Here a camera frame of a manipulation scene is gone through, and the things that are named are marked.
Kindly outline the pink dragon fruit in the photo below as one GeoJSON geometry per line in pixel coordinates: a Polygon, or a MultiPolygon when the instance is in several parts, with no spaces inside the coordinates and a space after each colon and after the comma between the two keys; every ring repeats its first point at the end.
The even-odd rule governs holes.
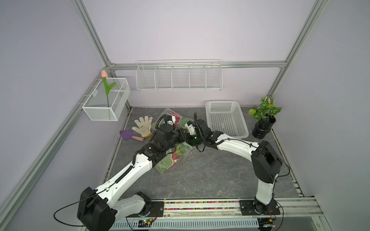
{"type": "Polygon", "coordinates": [[[184,159],[186,153],[187,153],[187,147],[183,143],[177,145],[175,152],[172,153],[172,161],[173,161],[173,163],[172,163],[171,168],[173,168],[182,159],[184,159]]]}

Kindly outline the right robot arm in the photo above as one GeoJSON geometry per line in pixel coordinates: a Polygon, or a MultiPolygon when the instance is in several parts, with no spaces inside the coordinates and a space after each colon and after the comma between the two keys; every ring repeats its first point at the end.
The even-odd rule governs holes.
{"type": "Polygon", "coordinates": [[[249,210],[256,215],[281,213],[282,209],[275,199],[274,190],[281,168],[286,163],[269,142],[245,141],[221,131],[213,131],[204,120],[197,118],[196,113],[194,120],[185,124],[185,130],[186,141],[193,146],[202,144],[205,147],[235,154],[251,162],[254,175],[258,179],[257,191],[253,201],[245,205],[243,211],[249,210]]]}

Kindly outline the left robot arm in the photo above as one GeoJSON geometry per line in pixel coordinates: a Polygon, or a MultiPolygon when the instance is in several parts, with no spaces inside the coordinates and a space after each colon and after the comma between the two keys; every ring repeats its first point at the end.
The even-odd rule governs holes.
{"type": "Polygon", "coordinates": [[[135,193],[122,200],[121,196],[141,176],[166,161],[174,164],[173,156],[180,156],[180,148],[192,148],[200,141],[198,122],[190,119],[180,126],[174,114],[162,114],[155,124],[151,117],[140,117],[132,129],[148,138],[148,143],[134,152],[132,161],[107,182],[92,189],[86,188],[80,196],[77,219],[80,227],[89,231],[108,231],[118,219],[132,214],[147,215],[151,200],[144,193],[135,193]]]}

